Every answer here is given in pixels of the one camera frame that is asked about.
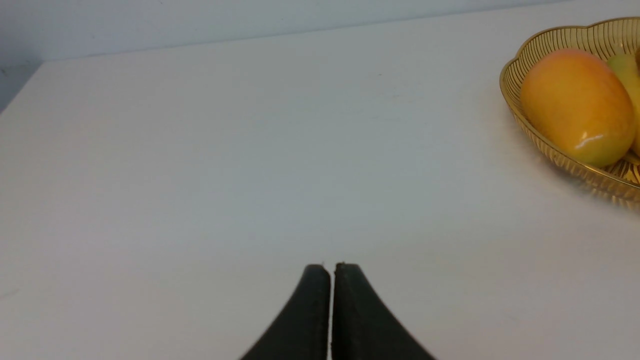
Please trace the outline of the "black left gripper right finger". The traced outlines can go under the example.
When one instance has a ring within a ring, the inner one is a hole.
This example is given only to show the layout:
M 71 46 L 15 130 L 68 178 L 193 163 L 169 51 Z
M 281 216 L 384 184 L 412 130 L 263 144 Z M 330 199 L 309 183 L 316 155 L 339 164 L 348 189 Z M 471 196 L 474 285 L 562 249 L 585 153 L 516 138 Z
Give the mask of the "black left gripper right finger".
M 334 270 L 334 360 L 432 360 L 378 296 L 358 264 Z

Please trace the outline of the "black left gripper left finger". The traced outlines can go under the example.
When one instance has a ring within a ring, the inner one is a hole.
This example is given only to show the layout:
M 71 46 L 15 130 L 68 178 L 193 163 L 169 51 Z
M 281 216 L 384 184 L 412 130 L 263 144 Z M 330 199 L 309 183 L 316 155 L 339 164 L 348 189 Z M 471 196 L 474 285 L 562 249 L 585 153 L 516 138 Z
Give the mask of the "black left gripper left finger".
M 325 267 L 306 265 L 286 305 L 243 360 L 326 360 L 331 291 Z

